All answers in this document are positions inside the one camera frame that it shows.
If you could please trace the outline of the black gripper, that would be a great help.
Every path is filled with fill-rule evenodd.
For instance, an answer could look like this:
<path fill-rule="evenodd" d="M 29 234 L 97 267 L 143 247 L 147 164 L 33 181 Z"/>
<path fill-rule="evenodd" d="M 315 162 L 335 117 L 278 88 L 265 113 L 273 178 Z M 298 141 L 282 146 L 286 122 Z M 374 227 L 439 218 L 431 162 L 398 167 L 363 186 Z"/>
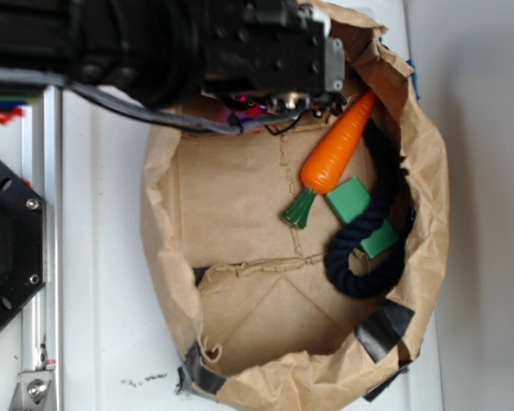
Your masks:
<path fill-rule="evenodd" d="M 339 115 L 345 53 L 329 15 L 297 1 L 206 1 L 203 92 L 272 110 Z"/>

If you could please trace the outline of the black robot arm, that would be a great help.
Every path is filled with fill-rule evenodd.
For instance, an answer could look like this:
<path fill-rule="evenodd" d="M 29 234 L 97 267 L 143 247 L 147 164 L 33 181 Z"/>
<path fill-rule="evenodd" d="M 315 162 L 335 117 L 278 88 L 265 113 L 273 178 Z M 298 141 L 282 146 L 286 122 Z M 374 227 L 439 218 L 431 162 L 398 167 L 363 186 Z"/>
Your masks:
<path fill-rule="evenodd" d="M 203 92 L 339 114 L 342 42 L 295 1 L 0 1 L 0 68 L 114 86 L 148 109 Z"/>

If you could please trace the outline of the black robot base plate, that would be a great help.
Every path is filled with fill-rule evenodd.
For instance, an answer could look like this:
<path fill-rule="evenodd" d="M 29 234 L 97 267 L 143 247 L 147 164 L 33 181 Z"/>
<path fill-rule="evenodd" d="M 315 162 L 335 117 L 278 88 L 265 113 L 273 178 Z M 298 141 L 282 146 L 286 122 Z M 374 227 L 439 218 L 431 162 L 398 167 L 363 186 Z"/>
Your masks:
<path fill-rule="evenodd" d="M 44 285 L 45 202 L 0 159 L 0 332 Z"/>

